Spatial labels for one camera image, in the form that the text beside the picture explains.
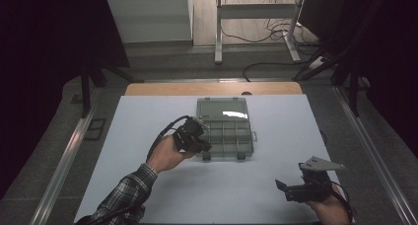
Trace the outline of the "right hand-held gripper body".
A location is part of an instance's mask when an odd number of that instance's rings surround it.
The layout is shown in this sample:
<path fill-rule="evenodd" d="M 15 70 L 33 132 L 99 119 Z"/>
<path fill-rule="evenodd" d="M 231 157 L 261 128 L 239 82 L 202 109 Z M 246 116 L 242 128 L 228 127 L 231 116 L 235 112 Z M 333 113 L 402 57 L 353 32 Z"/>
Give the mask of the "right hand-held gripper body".
<path fill-rule="evenodd" d="M 288 201 L 326 200 L 333 192 L 328 171 L 343 170 L 344 166 L 312 156 L 305 163 L 300 163 L 299 169 L 302 172 L 304 183 L 299 186 L 284 186 Z"/>

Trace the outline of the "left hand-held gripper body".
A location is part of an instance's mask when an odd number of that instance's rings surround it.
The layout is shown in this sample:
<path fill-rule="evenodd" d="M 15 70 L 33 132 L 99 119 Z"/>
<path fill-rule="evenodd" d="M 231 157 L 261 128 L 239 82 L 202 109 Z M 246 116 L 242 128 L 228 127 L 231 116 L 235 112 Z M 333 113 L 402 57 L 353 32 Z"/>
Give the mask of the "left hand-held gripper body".
<path fill-rule="evenodd" d="M 198 152 L 203 146 L 200 136 L 207 130 L 208 127 L 202 119 L 190 117 L 173 134 L 175 148 L 178 151 Z"/>

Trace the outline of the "clear grey compartment box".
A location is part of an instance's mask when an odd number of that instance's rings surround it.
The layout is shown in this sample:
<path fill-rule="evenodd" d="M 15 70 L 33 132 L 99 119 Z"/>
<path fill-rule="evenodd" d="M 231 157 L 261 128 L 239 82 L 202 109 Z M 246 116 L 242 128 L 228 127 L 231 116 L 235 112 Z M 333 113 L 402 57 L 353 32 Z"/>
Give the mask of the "clear grey compartment box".
<path fill-rule="evenodd" d="M 201 136 L 212 146 L 200 154 L 204 161 L 245 160 L 252 156 L 253 139 L 245 98 L 200 98 L 196 115 L 209 127 Z"/>

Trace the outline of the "person's right hand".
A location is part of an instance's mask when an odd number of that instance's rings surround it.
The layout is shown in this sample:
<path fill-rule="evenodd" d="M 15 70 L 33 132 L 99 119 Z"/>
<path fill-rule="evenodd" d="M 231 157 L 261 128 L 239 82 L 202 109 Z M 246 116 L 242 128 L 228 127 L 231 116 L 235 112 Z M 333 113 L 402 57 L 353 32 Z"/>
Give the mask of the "person's right hand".
<path fill-rule="evenodd" d="M 325 201 L 307 201 L 322 225 L 349 225 L 348 213 L 343 204 L 330 196 Z"/>

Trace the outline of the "person's left hand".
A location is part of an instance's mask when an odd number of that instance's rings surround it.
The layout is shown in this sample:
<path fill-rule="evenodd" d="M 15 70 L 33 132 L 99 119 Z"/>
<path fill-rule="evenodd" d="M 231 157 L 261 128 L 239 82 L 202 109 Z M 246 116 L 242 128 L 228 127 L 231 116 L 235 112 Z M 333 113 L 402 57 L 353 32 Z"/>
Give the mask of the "person's left hand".
<path fill-rule="evenodd" d="M 175 148 L 174 138 L 168 135 L 157 144 L 151 157 L 147 160 L 147 164 L 160 173 L 175 168 L 183 160 L 193 156 L 194 153 L 191 152 L 179 152 Z"/>

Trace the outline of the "white table sheet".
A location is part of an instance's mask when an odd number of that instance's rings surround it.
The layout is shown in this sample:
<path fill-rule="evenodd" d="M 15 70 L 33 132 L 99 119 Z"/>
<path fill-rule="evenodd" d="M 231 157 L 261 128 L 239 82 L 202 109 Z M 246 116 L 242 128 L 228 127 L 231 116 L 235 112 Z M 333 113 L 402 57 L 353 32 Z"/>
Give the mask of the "white table sheet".
<path fill-rule="evenodd" d="M 243 161 L 197 158 L 158 175 L 143 222 L 153 224 L 291 224 L 313 222 L 313 211 L 287 201 L 276 184 L 302 183 L 299 165 L 328 156 L 308 98 L 249 96 L 253 155 Z M 194 96 L 121 97 L 77 215 L 93 213 L 119 180 L 144 162 L 157 134 L 197 109 Z"/>

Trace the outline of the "black tripod stand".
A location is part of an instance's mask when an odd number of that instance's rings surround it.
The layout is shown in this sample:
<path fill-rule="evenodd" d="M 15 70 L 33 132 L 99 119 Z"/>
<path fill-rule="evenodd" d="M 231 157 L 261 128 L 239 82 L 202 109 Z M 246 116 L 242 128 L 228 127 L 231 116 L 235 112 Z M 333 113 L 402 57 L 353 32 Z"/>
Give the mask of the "black tripod stand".
<path fill-rule="evenodd" d="M 357 108 L 357 93 L 359 90 L 358 79 L 359 72 L 358 68 L 354 61 L 354 50 L 347 47 L 340 53 L 331 56 L 328 60 L 325 60 L 322 64 L 316 67 L 313 70 L 308 71 L 310 65 L 314 63 L 317 59 L 324 56 L 325 49 L 318 49 L 304 64 L 302 69 L 293 77 L 293 80 L 296 82 L 306 81 L 311 79 L 313 76 L 318 75 L 319 73 L 327 70 L 331 67 L 334 67 L 335 70 L 330 77 L 331 84 L 333 86 L 342 86 L 346 80 L 349 80 L 348 86 L 348 106 L 354 116 L 358 116 Z"/>
<path fill-rule="evenodd" d="M 81 118 L 85 118 L 92 108 L 90 96 L 90 81 L 93 81 L 93 84 L 99 88 L 104 87 L 106 84 L 106 78 L 103 73 L 104 69 L 128 81 L 129 83 L 144 83 L 143 79 L 133 77 L 128 73 L 122 71 L 120 68 L 111 66 L 99 59 L 95 59 L 94 62 L 91 64 L 82 64 L 80 66 L 83 104 Z"/>

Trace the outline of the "white cabinet panel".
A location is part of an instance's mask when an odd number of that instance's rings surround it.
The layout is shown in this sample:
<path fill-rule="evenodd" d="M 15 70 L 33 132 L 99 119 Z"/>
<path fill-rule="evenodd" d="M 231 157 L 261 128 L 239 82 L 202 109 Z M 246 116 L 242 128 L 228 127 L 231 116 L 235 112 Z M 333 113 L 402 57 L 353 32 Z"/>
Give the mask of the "white cabinet panel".
<path fill-rule="evenodd" d="M 192 41 L 189 0 L 106 0 L 123 43 Z"/>

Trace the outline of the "white power strip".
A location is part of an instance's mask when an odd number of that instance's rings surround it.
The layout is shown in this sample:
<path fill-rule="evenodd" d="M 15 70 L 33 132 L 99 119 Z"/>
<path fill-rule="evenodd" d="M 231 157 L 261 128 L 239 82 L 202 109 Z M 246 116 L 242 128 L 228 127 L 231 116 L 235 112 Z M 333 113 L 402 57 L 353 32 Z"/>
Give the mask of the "white power strip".
<path fill-rule="evenodd" d="M 309 68 L 314 70 L 318 68 L 322 63 L 324 63 L 326 59 L 323 56 L 319 56 L 313 63 L 310 64 Z"/>

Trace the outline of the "dark curtain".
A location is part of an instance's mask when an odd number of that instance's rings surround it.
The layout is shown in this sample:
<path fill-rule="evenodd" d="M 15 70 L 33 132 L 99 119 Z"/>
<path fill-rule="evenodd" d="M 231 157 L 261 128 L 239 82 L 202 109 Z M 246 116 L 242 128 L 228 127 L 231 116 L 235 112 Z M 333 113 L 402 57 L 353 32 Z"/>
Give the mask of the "dark curtain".
<path fill-rule="evenodd" d="M 107 0 L 0 0 L 0 199 L 86 68 L 127 67 Z"/>
<path fill-rule="evenodd" d="M 337 59 L 331 81 L 366 78 L 368 98 L 418 156 L 418 0 L 305 0 L 300 23 Z"/>

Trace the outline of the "aluminium rail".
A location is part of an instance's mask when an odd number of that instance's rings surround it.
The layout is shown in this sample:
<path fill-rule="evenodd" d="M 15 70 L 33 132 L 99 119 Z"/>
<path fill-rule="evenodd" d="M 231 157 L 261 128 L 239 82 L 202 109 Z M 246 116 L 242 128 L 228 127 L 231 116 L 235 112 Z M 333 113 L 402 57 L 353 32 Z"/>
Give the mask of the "aluminium rail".
<path fill-rule="evenodd" d="M 46 225 L 96 109 L 97 106 L 92 105 L 86 115 L 78 121 L 29 225 Z"/>
<path fill-rule="evenodd" d="M 352 128 L 359 138 L 366 155 L 383 184 L 388 198 L 393 204 L 403 225 L 418 225 L 418 216 L 413 212 L 410 203 L 401 191 L 399 184 L 388 170 L 386 163 L 383 161 L 381 154 L 378 152 L 378 149 L 363 122 L 361 122 L 361 119 L 358 116 L 355 116 L 350 109 L 348 97 L 344 93 L 344 90 L 341 87 L 333 87 L 332 90 L 347 115 Z"/>

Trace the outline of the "black floor frame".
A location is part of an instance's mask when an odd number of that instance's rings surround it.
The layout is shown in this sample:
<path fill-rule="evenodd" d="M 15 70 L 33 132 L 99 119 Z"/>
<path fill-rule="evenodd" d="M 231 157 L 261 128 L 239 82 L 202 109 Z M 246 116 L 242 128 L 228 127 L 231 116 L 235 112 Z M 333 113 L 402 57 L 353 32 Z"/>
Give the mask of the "black floor frame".
<path fill-rule="evenodd" d="M 105 118 L 94 118 L 85 133 L 84 139 L 86 141 L 99 141 L 105 130 Z"/>

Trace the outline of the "white desk frame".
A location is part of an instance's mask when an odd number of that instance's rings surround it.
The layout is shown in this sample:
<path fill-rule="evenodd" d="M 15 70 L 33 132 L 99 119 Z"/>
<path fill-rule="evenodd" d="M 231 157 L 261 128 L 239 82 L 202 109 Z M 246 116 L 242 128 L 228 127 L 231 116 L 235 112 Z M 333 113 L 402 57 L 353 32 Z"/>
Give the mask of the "white desk frame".
<path fill-rule="evenodd" d="M 216 40 L 215 63 L 222 63 L 222 21 L 231 19 L 284 19 L 290 20 L 290 27 L 283 32 L 283 39 L 294 62 L 301 62 L 300 55 L 294 44 L 294 30 L 298 22 L 304 0 L 296 0 L 294 4 L 234 4 L 222 5 L 217 0 L 216 9 Z"/>

